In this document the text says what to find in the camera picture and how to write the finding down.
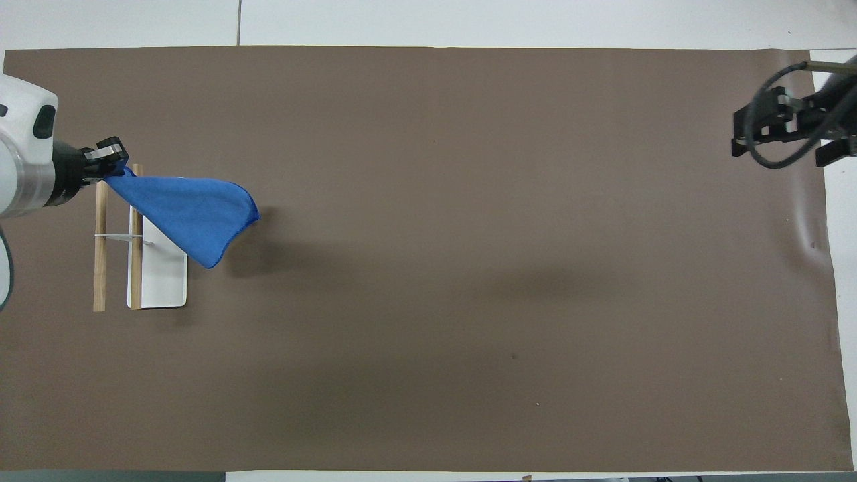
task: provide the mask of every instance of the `blue cloth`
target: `blue cloth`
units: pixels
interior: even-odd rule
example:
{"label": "blue cloth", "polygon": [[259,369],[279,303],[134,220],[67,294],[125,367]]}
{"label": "blue cloth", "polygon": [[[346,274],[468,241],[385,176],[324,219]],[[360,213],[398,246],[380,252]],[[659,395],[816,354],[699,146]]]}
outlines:
{"label": "blue cloth", "polygon": [[124,176],[105,181],[204,268],[213,268],[232,239],[256,222],[259,209],[243,187],[198,178]]}

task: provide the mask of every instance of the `wooden rod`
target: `wooden rod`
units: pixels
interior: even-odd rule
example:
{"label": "wooden rod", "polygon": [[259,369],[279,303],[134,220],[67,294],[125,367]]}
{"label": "wooden rod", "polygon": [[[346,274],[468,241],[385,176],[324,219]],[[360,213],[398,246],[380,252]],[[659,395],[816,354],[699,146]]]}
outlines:
{"label": "wooden rod", "polygon": [[[107,194],[110,188],[104,181],[95,184],[95,234],[107,233]],[[107,238],[95,238],[95,281],[93,283],[93,311],[104,311],[107,300]]]}
{"label": "wooden rod", "polygon": [[[131,171],[137,176],[142,175],[143,168],[133,164]],[[143,308],[143,215],[136,209],[131,209],[131,310]]]}

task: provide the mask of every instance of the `brown mat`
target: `brown mat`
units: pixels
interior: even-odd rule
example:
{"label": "brown mat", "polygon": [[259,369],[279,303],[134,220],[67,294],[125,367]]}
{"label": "brown mat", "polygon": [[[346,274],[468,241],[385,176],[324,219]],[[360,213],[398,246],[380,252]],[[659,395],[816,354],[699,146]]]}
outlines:
{"label": "brown mat", "polygon": [[728,148],[806,57],[8,52],[59,137],[264,219],[181,310],[127,310],[111,242],[98,315],[94,190],[5,220],[2,468],[850,469],[822,172]]}

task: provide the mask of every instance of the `black cable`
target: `black cable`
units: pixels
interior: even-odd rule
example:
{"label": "black cable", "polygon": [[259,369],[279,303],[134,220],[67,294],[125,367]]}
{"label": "black cable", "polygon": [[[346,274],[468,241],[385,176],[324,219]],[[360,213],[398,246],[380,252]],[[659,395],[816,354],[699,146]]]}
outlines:
{"label": "black cable", "polygon": [[806,138],[806,142],[800,148],[786,159],[773,162],[767,160],[762,154],[756,150],[756,142],[753,140],[753,132],[752,132],[752,124],[753,119],[756,117],[756,110],[758,108],[758,102],[762,98],[762,96],[768,91],[770,86],[774,85],[774,82],[780,80],[784,75],[794,72],[796,70],[803,70],[806,68],[806,62],[796,63],[794,65],[789,65],[785,69],[781,69],[777,73],[775,73],[770,79],[768,79],[762,87],[753,95],[750,104],[747,105],[747,112],[744,116],[744,142],[746,143],[747,151],[750,152],[750,155],[758,162],[761,166],[767,167],[768,169],[782,169],[783,167],[791,166],[794,162],[801,157],[803,157],[806,153],[810,151],[815,146],[815,143],[820,141],[821,138],[827,133],[828,130],[839,124],[839,121],[842,120],[843,117],[857,104],[857,85],[851,87],[848,90],[848,93],[845,94],[844,97],[839,101],[836,108],[834,108],[824,121],[818,125],[818,127],[812,132],[812,134]]}

